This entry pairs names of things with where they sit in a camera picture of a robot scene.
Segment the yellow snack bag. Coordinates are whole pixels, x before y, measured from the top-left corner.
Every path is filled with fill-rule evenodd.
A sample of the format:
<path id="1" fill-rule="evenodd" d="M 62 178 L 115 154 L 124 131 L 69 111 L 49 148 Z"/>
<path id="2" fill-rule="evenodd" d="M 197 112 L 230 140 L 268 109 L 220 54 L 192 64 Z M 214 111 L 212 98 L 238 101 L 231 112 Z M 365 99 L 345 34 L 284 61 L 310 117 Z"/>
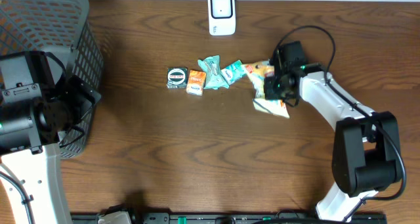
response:
<path id="1" fill-rule="evenodd" d="M 255 89 L 255 98 L 253 99 L 253 106 L 255 110 L 275 116 L 289 118 L 287 107 L 282 100 L 265 99 L 264 79 L 268 76 L 274 75 L 274 67 L 269 65 L 267 60 L 264 60 L 242 64 L 241 68 L 244 70 Z"/>

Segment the teal tissue pack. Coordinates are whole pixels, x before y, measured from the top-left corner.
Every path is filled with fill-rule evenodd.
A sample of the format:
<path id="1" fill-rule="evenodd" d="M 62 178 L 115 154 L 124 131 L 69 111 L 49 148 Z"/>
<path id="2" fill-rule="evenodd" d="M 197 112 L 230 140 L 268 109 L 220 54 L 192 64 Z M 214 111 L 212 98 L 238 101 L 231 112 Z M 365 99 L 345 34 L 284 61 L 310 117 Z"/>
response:
<path id="1" fill-rule="evenodd" d="M 223 78 L 229 85 L 232 85 L 233 83 L 244 77 L 244 75 L 246 75 L 244 69 L 242 68 L 241 60 L 237 60 L 228 65 L 227 67 L 223 68 L 221 70 L 221 73 Z"/>

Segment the teal snack packet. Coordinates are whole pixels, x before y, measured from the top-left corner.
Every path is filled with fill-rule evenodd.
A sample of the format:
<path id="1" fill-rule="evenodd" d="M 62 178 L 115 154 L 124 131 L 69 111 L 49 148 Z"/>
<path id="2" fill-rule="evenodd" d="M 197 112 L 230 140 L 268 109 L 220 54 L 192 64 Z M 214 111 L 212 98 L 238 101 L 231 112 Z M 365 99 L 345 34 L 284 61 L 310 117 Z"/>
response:
<path id="1" fill-rule="evenodd" d="M 220 56 L 209 56 L 204 60 L 198 60 L 198 66 L 206 73 L 204 89 L 229 88 L 229 84 L 222 76 L 220 68 Z"/>

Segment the orange tissue pack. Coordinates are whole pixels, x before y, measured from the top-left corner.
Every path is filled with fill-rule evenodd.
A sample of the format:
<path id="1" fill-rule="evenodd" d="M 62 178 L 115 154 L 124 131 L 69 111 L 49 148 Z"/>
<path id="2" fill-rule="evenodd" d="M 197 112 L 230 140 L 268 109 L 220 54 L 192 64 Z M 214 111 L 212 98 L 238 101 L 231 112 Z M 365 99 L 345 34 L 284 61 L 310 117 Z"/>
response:
<path id="1" fill-rule="evenodd" d="M 206 73 L 202 71 L 190 70 L 186 92 L 191 95 L 202 96 L 206 80 Z"/>

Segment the round clear packaged item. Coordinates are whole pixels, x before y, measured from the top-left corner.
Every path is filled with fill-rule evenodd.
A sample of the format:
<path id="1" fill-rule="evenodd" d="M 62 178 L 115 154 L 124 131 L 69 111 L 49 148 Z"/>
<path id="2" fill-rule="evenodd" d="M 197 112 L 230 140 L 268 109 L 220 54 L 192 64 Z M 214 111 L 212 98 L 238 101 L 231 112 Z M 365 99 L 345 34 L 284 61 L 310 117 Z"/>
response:
<path id="1" fill-rule="evenodd" d="M 168 68 L 167 88 L 185 89 L 188 83 L 188 69 L 185 67 Z"/>

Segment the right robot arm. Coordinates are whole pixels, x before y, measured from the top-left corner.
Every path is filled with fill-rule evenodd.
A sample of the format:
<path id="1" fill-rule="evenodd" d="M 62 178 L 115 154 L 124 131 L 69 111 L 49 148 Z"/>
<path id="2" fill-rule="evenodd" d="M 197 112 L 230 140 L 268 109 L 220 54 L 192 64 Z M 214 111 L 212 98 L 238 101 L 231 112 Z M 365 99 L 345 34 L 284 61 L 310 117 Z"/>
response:
<path id="1" fill-rule="evenodd" d="M 335 132 L 331 163 L 335 182 L 316 205 L 319 219 L 348 222 L 366 201 L 402 195 L 407 174 L 392 113 L 364 106 L 315 64 L 277 71 L 264 79 L 263 89 L 267 99 L 311 104 Z"/>

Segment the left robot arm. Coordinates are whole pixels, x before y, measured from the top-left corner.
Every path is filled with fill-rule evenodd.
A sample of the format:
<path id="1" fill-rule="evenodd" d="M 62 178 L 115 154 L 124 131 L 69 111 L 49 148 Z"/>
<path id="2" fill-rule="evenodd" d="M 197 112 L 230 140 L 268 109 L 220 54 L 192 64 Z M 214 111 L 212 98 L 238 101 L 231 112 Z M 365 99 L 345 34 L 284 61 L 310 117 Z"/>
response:
<path id="1" fill-rule="evenodd" d="M 16 223 L 71 223 L 60 150 L 101 99 L 52 53 L 1 57 L 1 184 Z"/>

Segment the dark grey plastic basket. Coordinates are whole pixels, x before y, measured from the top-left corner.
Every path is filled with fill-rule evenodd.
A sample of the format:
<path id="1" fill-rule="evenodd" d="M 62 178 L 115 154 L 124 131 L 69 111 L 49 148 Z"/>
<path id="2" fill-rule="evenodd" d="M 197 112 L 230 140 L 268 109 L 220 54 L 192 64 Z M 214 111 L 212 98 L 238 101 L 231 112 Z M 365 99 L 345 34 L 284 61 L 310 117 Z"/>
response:
<path id="1" fill-rule="evenodd" d="M 98 91 L 104 60 L 88 22 L 88 0 L 1 0 L 1 57 L 24 51 L 50 52 Z M 79 123 L 82 135 L 70 131 L 63 158 L 81 154 L 95 108 Z"/>

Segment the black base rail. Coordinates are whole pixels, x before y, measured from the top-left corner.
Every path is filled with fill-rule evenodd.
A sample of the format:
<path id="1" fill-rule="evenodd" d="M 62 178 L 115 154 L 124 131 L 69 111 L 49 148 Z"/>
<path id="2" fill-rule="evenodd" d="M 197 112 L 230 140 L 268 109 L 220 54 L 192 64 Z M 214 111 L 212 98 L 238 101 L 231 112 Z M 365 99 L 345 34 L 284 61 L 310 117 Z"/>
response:
<path id="1" fill-rule="evenodd" d="M 138 224 L 254 224 L 254 223 L 327 223 L 307 213 L 280 212 L 277 214 L 188 214 L 188 213 L 142 213 L 128 210 L 113 213 L 72 214 L 74 223 L 138 223 Z"/>

